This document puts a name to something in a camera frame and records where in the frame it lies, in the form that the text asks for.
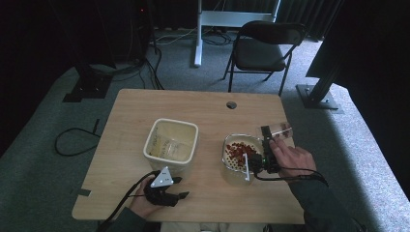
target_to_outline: sleeve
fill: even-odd
[[[108,227],[106,232],[142,232],[146,220],[129,208],[124,208],[117,219]]]
[[[353,219],[323,183],[298,181],[290,183],[289,187],[305,211],[307,231],[357,231]]]

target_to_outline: chair backrest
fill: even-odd
[[[251,37],[267,44],[300,45],[307,33],[300,23],[275,23],[270,21],[250,21],[239,30],[238,39]]]

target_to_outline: person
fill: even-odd
[[[283,140],[275,138],[270,147],[282,168],[280,177],[312,175],[316,164],[310,152],[300,147],[287,146]],[[119,217],[107,231],[143,231],[146,218],[162,208],[151,204],[143,195],[148,179],[144,180],[136,191],[136,197],[129,208],[124,208]],[[290,190],[304,209],[305,230],[308,232],[357,232],[366,231],[356,220],[351,218],[333,195],[332,191],[319,180],[289,180]]]

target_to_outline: table top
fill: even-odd
[[[237,107],[227,107],[228,102]],[[254,180],[249,186],[233,186],[219,168],[227,135],[255,135],[261,126],[286,122],[279,96],[136,89],[118,94],[82,185],[91,194],[77,197],[74,218],[108,218],[129,188],[152,171],[143,147],[159,118],[194,123],[199,138],[190,175],[167,191],[190,194],[149,220],[304,223],[303,209],[285,182]],[[293,145],[292,138],[285,142]]]

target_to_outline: hand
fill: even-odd
[[[151,204],[151,202],[149,202],[147,198],[144,196],[144,188],[149,181],[150,179],[147,178],[141,182],[139,189],[135,192],[136,196],[133,198],[132,203],[130,205],[130,210],[132,210],[134,213],[136,213],[142,218],[147,218],[156,210],[163,208],[163,206]]]
[[[272,152],[277,158],[281,167],[304,168],[316,171],[316,164],[310,152],[303,148],[287,146],[280,138],[269,141]],[[294,177],[299,175],[310,175],[312,172],[307,170],[292,170],[282,168],[279,172],[280,177]]]

